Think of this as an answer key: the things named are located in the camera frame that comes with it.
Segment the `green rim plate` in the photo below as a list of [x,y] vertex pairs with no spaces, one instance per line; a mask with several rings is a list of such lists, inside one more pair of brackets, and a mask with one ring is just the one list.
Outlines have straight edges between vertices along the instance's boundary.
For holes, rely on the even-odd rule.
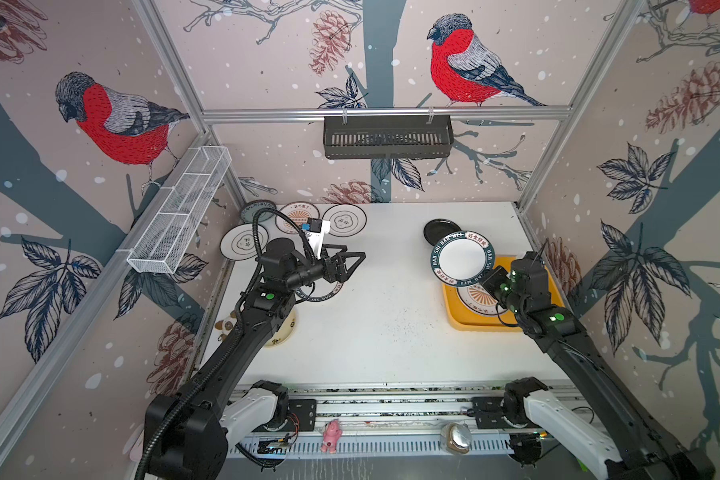
[[317,280],[310,285],[299,287],[295,291],[297,299],[302,302],[324,302],[336,296],[342,289],[342,282]]
[[494,269],[492,243],[474,231],[457,231],[439,240],[430,254],[430,268],[444,284],[460,288],[481,283]]

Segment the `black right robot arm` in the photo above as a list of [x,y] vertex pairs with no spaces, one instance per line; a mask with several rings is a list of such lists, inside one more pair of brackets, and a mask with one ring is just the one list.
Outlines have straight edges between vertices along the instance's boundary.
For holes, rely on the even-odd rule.
[[522,332],[557,364],[586,400],[600,428],[563,406],[534,377],[506,384],[502,411],[513,426],[535,424],[598,479],[711,479],[715,467],[658,423],[602,359],[578,318],[551,301],[549,275],[533,253],[480,275],[480,284]]

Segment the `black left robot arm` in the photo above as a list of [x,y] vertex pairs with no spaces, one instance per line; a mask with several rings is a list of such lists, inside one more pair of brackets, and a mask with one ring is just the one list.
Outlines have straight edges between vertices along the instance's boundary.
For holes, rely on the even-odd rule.
[[134,476],[215,479],[231,446],[261,425],[288,415],[286,387],[255,383],[239,401],[230,397],[259,351],[281,328],[298,294],[318,280],[347,282],[363,252],[325,244],[326,220],[298,228],[300,247],[288,238],[253,241],[256,267],[234,307],[236,323],[199,371],[172,395],[159,395],[145,413],[143,451]]

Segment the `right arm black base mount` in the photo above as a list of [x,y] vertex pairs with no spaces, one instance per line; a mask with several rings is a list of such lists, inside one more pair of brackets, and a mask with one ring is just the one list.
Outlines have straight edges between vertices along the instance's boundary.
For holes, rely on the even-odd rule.
[[548,386],[535,377],[514,380],[504,386],[499,396],[473,397],[471,416],[479,429],[522,429],[535,424],[525,411],[525,399]]

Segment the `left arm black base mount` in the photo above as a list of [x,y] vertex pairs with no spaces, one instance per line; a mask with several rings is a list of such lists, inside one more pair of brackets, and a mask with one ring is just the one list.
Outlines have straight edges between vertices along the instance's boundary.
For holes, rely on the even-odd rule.
[[317,402],[314,399],[292,399],[289,389],[279,383],[261,380],[253,385],[276,397],[272,418],[255,429],[256,432],[312,432],[315,427]]

